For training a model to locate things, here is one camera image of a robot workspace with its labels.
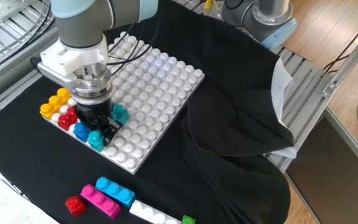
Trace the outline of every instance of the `paper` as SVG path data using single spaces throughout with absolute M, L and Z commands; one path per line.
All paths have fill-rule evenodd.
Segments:
M 41 209 L 0 183 L 0 224 L 58 224 Z

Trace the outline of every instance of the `pink block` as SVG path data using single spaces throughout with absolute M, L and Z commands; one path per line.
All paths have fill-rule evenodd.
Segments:
M 105 196 L 102 192 L 90 184 L 82 188 L 81 196 L 96 205 L 111 218 L 115 218 L 121 210 L 121 207 L 116 202 Z

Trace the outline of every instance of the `teal block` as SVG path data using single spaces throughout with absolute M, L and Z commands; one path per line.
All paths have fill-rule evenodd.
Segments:
M 88 142 L 91 147 L 98 152 L 101 152 L 104 149 L 103 136 L 100 131 L 91 131 L 88 137 Z
M 112 108 L 111 117 L 115 122 L 124 125 L 129 120 L 129 113 L 122 105 L 115 105 Z

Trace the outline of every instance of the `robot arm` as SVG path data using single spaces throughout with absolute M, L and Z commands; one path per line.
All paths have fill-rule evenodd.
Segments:
M 104 30 L 154 16 L 158 0 L 51 0 L 60 35 L 41 52 L 42 74 L 69 89 L 74 110 L 90 130 L 100 130 L 107 145 L 123 125 L 111 119 L 112 89 Z

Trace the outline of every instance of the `light blue block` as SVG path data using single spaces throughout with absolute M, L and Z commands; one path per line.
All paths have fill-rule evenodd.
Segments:
M 110 181 L 105 177 L 100 177 L 98 179 L 98 181 L 96 182 L 96 189 L 116 199 L 128 208 L 132 206 L 135 200 L 134 192 L 124 187 L 121 187 L 117 183 L 114 183 L 113 181 Z

